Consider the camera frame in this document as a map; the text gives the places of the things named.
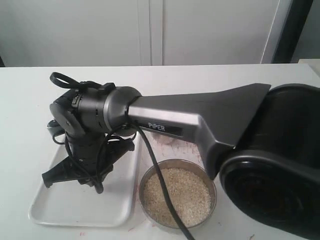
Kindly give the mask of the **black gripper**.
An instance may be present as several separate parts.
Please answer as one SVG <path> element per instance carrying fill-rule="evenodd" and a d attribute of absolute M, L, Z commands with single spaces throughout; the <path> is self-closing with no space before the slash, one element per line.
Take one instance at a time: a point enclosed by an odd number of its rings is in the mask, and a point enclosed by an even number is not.
<path fill-rule="evenodd" d="M 54 183 L 78 181 L 81 185 L 101 187 L 106 176 L 113 171 L 114 163 L 135 149 L 135 137 L 99 135 L 80 144 L 67 137 L 67 157 L 43 173 L 42 180 L 48 189 Z"/>

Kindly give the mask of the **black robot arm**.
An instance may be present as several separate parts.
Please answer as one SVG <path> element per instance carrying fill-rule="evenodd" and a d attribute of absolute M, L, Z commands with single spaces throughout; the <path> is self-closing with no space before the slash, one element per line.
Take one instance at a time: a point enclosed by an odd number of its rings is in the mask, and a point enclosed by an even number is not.
<path fill-rule="evenodd" d="M 103 192 L 137 128 L 193 143 L 206 174 L 265 225 L 320 237 L 320 90 L 254 83 L 213 93 L 142 96 L 113 83 L 72 83 L 50 105 L 68 156 L 42 175 L 46 187 L 77 180 Z"/>

